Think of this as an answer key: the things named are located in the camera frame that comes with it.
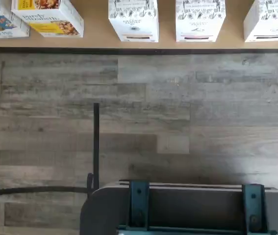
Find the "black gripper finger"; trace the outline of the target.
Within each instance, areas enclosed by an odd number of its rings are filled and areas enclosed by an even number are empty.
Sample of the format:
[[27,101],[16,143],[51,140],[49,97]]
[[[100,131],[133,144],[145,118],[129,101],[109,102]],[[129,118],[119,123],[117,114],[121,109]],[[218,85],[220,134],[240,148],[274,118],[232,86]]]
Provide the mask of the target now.
[[128,229],[148,231],[149,229],[150,183],[147,181],[129,182]]
[[260,184],[242,185],[246,233],[268,233],[265,187]]

